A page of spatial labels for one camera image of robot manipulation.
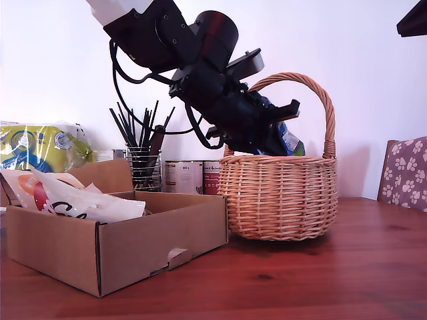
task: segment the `plastic bag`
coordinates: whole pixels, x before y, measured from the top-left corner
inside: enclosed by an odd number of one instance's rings
[[[52,125],[0,127],[0,168],[60,173],[92,162],[85,142]]]
[[[44,214],[58,214],[100,223],[142,217],[144,201],[103,194],[94,184],[85,188],[69,173],[1,170],[20,204]]]

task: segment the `can label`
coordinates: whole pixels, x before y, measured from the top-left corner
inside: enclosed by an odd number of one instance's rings
[[[201,161],[166,161],[165,169],[166,192],[203,194],[203,163]]]
[[[221,165],[219,161],[203,162],[203,194],[217,195],[220,185]]]

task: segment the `open cardboard box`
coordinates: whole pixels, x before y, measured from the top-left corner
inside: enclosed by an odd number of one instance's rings
[[[104,193],[146,201],[153,215],[100,225],[9,206],[7,251],[12,260],[102,297],[228,242],[223,197],[134,192],[124,159],[70,173]],[[14,203],[13,195],[8,197]]]

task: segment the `wood grain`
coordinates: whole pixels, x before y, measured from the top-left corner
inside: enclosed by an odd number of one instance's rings
[[[427,214],[341,199],[336,224],[299,243],[232,237],[102,299],[7,258],[1,319],[426,319]]]

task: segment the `paw print fabric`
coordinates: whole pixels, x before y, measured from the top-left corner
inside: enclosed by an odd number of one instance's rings
[[[427,137],[395,142],[383,181],[380,201],[427,212]]]

